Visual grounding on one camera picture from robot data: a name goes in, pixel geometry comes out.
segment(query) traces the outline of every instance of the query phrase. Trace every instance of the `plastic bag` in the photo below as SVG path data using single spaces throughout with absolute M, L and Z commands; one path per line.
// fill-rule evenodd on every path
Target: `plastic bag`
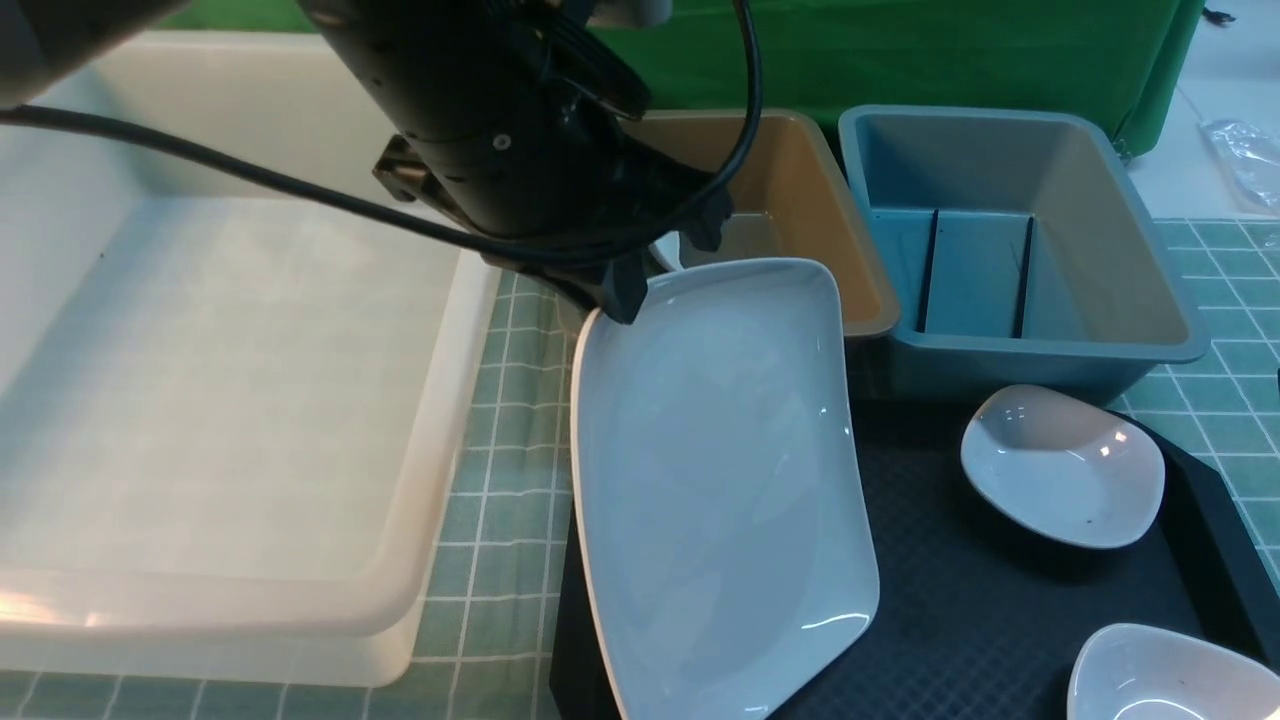
M 1243 120 L 1202 123 L 1201 131 L 1235 191 L 1280 214 L 1280 140 Z

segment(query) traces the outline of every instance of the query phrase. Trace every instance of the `white ceramic dish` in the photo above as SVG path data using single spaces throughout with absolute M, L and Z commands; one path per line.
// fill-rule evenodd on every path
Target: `white ceramic dish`
M 1147 625 L 1108 625 L 1071 671 L 1068 720 L 1276 720 L 1280 678 L 1216 644 Z
M 1137 542 L 1165 493 L 1165 457 L 1147 433 L 1037 386 L 991 396 L 965 428 L 960 460 L 1001 512 L 1079 547 Z
M 687 269 L 650 281 L 631 327 L 593 313 L 571 407 L 625 719 L 764 717 L 870 624 L 879 575 L 820 264 Z

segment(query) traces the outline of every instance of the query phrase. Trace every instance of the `small white bowl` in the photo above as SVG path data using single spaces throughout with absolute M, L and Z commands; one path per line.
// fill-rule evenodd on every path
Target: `small white bowl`
M 1147 625 L 1107 625 L 1084 643 L 1068 720 L 1275 720 L 1280 678 L 1216 644 Z
M 960 462 L 1018 524 L 1094 550 L 1142 538 L 1165 493 L 1165 459 L 1147 433 L 1037 386 L 991 396 L 965 428 Z

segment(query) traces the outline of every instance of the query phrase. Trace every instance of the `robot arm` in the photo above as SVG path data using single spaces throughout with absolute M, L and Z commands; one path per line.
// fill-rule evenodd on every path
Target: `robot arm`
M 664 229 L 718 247 L 732 213 L 727 190 L 701 192 L 709 173 L 621 131 L 616 115 L 643 115 L 648 87 L 584 29 L 593 14 L 608 24 L 654 24 L 669 14 L 669 0 L 298 3 L 399 131 L 375 167 L 394 196 L 558 259 L 531 265 L 486 254 L 490 263 L 631 322 L 646 290 L 643 246 L 618 241 L 600 260 L 599 242 L 584 254 L 566 238 L 620 237 L 637 223 L 676 218 Z M 0 109 L 183 5 L 0 0 Z

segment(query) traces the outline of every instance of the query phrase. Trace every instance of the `white tray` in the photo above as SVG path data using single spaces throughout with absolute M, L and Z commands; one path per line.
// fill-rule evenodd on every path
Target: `white tray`
M 44 104 L 388 201 L 316 38 L 156 33 Z M 92 138 L 0 131 L 0 666 L 384 684 L 497 272 Z
M 588 316 L 571 438 L 582 568 L 622 720 L 760 720 L 879 605 L 831 273 L 737 260 Z

